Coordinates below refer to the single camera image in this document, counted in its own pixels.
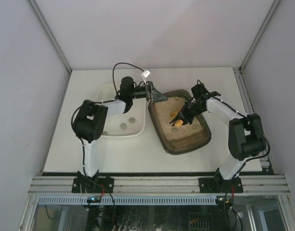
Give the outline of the yellow plastic litter scoop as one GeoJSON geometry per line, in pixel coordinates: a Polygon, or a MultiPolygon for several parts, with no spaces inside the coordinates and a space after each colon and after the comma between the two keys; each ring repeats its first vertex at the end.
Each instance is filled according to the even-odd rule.
{"type": "Polygon", "coordinates": [[[170,124],[172,127],[180,127],[183,125],[183,121],[181,117],[179,116],[179,112],[176,111],[174,113],[171,113],[172,120],[170,121],[170,124]]]}

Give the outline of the dark translucent litter box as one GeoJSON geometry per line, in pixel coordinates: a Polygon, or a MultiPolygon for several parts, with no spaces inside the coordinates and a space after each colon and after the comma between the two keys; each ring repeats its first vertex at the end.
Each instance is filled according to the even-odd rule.
{"type": "Polygon", "coordinates": [[[168,101],[150,103],[148,105],[149,115],[155,132],[165,152],[172,155],[185,154],[207,145],[211,140],[211,131],[203,115],[197,115],[191,125],[172,127],[171,113],[179,111],[184,103],[190,100],[188,91],[179,89],[164,93],[168,101]]]}

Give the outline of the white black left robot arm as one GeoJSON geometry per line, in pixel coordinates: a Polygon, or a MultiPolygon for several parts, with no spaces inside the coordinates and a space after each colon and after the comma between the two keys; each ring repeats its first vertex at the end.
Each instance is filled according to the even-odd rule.
{"type": "Polygon", "coordinates": [[[168,97],[159,92],[151,81],[147,81],[143,86],[138,86],[132,77],[124,77],[114,99],[101,102],[84,100],[82,105],[74,111],[71,118],[71,128],[80,140],[83,149],[82,167],[77,172],[77,177],[84,184],[98,183],[98,167],[93,159],[96,155],[91,149],[101,137],[106,119],[128,113],[133,106],[133,100],[136,99],[158,103],[167,101],[168,97]]]}

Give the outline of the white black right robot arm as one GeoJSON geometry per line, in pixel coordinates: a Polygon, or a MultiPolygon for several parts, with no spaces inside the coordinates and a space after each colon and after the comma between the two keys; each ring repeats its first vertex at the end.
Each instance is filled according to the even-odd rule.
{"type": "Polygon", "coordinates": [[[214,175],[217,187],[233,183],[247,162],[260,159],[260,153],[270,153],[270,142],[265,136],[258,114],[244,115],[220,98],[220,93],[208,91],[201,81],[191,88],[193,97],[170,121],[172,126],[192,124],[195,116],[209,112],[228,127],[229,155],[214,175]]]}

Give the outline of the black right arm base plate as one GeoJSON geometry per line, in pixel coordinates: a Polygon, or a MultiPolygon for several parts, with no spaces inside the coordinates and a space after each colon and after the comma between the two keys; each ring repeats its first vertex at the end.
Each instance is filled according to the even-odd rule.
{"type": "Polygon", "coordinates": [[[216,181],[215,178],[199,178],[198,179],[200,193],[243,193],[244,189],[242,181],[239,177],[233,180],[220,180],[216,181]]]}

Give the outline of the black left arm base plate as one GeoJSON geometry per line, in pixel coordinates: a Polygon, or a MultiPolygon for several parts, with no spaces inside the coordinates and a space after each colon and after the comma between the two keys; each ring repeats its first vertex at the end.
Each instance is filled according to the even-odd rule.
{"type": "Polygon", "coordinates": [[[114,178],[93,178],[88,179],[85,176],[75,178],[72,184],[72,193],[112,193],[114,187],[114,178]]]}

